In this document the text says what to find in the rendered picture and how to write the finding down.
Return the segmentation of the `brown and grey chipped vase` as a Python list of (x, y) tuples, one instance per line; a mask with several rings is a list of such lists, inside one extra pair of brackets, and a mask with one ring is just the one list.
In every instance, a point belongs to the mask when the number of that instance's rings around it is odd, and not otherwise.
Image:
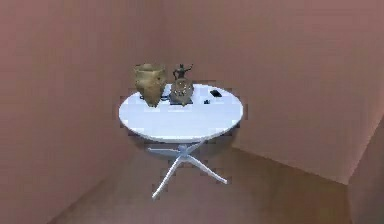
[(156, 107), (166, 85), (166, 70), (161, 64), (138, 64), (134, 67), (135, 87), (149, 107)]

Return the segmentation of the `dark bronze figure statue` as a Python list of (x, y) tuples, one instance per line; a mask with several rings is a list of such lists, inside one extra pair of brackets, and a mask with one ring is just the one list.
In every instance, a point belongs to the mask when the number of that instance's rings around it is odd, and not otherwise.
[(173, 71), (174, 82), (171, 84), (169, 99), (174, 104), (181, 104), (186, 106), (193, 95), (194, 87), (191, 80), (185, 77), (186, 73), (192, 69), (193, 65), (186, 68), (180, 64), (177, 69)]

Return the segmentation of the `white round pedestal table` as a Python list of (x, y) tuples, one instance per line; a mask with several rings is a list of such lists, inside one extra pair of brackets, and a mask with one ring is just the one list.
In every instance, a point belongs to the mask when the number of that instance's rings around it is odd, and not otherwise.
[[(213, 97), (211, 90), (219, 91), (222, 97)], [(177, 146), (175, 149), (148, 149), (151, 153), (174, 159), (164, 179), (153, 192), (153, 198), (158, 197), (182, 163), (198, 167), (221, 183), (227, 182), (193, 157), (192, 152), (237, 126), (242, 120), (244, 106), (233, 93), (206, 84), (194, 86), (191, 100), (186, 106), (161, 101), (156, 107), (149, 107), (141, 94), (136, 92), (119, 106), (119, 120), (128, 130), (147, 140)], [(204, 104), (204, 100), (210, 100), (210, 104)]]

